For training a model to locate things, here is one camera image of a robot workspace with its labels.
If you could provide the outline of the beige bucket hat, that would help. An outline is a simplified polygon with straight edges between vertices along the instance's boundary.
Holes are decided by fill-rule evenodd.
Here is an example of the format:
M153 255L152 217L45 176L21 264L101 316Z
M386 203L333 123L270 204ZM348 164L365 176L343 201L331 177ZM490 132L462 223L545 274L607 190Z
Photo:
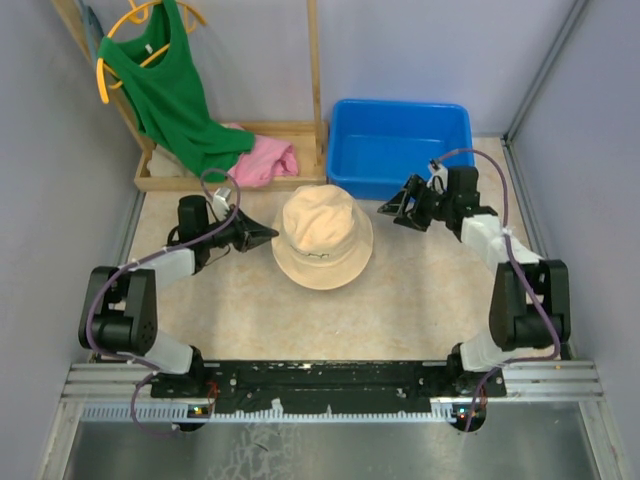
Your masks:
M281 271L298 285L341 288L366 268L374 246L369 216L335 185L302 186L276 215L272 252Z

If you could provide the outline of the blue plastic bin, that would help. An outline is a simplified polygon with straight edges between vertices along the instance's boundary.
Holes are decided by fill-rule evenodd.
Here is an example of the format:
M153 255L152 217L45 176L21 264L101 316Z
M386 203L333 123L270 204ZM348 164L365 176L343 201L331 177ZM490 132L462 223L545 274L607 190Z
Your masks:
M428 163L472 146L467 110L457 104L344 99L333 108L328 182L362 200L387 201Z

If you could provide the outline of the wooden clothes rack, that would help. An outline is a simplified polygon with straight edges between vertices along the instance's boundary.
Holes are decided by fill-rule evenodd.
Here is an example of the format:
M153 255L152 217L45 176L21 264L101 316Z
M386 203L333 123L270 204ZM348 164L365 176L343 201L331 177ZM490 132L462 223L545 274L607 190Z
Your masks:
M96 44L91 37L87 40L83 12L80 1L51 1L59 17L76 44L95 70L90 46ZM186 16L184 22L187 32L197 29L197 25L206 25L205 17L193 5L183 7ZM294 153L299 165L297 176L276 177L263 187L247 187L248 191L292 191L302 185L319 185L326 183L326 154L328 150L328 122L322 118L321 106L321 77L318 35L317 1L306 1L308 23L309 66L311 72L311 98L313 104L313 121L238 121L243 128L250 132L268 137L290 141L294 146ZM128 101L121 93L116 93L114 87L110 100L117 108L136 143L141 147L142 154L136 169L134 183L139 191L148 193L186 192L199 188L199 182L191 177L152 177L148 170L155 144L142 136L136 126L135 116Z

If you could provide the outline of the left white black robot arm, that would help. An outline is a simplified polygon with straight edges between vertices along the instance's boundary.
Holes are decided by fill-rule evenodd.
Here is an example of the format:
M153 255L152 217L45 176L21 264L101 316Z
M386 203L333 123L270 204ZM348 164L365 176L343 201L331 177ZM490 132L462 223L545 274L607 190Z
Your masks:
M80 345L101 355L143 365L156 398L195 397L211 383L201 352L159 328L158 293L199 273L215 249L245 253L276 238L222 189L212 199L179 200L177 225L166 245L140 261L92 270L78 328Z

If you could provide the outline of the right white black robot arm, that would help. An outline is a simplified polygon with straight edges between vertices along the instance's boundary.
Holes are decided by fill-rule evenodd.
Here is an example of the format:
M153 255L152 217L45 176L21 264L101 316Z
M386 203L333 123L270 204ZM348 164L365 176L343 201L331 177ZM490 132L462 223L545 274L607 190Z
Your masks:
M507 228L506 211L482 204L476 167L433 163L431 172L428 180L411 175L379 213L420 232L443 223L483 261L494 283L487 328L455 345L445 364L417 373L417 390L430 397L491 397L506 368L534 361L535 350L558 356L569 339L568 267L529 250Z

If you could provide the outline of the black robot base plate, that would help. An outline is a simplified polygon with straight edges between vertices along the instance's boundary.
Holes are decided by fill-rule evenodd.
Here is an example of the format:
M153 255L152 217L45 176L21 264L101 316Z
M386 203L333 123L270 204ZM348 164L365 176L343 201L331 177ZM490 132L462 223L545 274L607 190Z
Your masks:
M478 429L487 400L505 394L501 372L467 372L454 355L444 361L197 361L186 374L161 373L151 382L154 399L203 399L191 409L193 418L262 414L277 406L293 417L431 414L433 401L451 398L447 417L458 429L470 405Z

